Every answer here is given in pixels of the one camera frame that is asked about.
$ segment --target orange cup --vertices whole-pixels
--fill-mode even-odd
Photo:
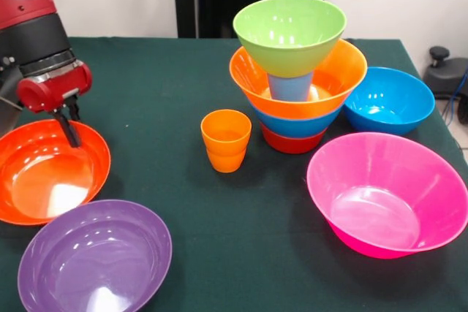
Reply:
[[[213,168],[222,173],[238,170],[252,132],[249,118],[236,110],[216,110],[204,117],[200,127]]]

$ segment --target plastic cup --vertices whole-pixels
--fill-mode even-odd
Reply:
[[[213,168],[222,173],[238,170],[252,132],[249,118],[236,110],[216,110],[204,117],[200,127]]]
[[[285,102],[306,102],[309,99],[313,72],[306,75],[283,78],[268,74],[271,98]]]

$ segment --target bowl stack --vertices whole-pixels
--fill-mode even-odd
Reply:
[[[230,74],[266,142],[283,153],[310,151],[367,70],[364,55],[340,39],[344,13],[322,0],[262,0],[233,25],[242,47]]]

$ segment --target dark green tablecloth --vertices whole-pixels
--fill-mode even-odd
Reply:
[[[94,73],[83,120],[108,141],[113,164],[99,199],[128,199],[157,212],[173,237],[173,262],[144,311],[468,311],[468,234],[436,251],[393,261],[342,244],[310,200],[312,153],[289,156],[261,137],[230,79],[236,40],[73,39]],[[369,65],[416,75],[397,40],[358,40]],[[211,169],[200,121],[220,108],[254,121],[242,168]],[[25,113],[22,123],[35,118]],[[343,115],[324,142],[353,132]],[[407,136],[468,167],[438,112]],[[22,311],[21,254],[37,229],[0,227],[0,310]]]

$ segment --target pink bowl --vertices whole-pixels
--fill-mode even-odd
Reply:
[[[312,157],[307,185],[335,234],[378,259],[444,246],[468,222],[468,191],[458,173],[435,152],[396,135],[331,140]]]

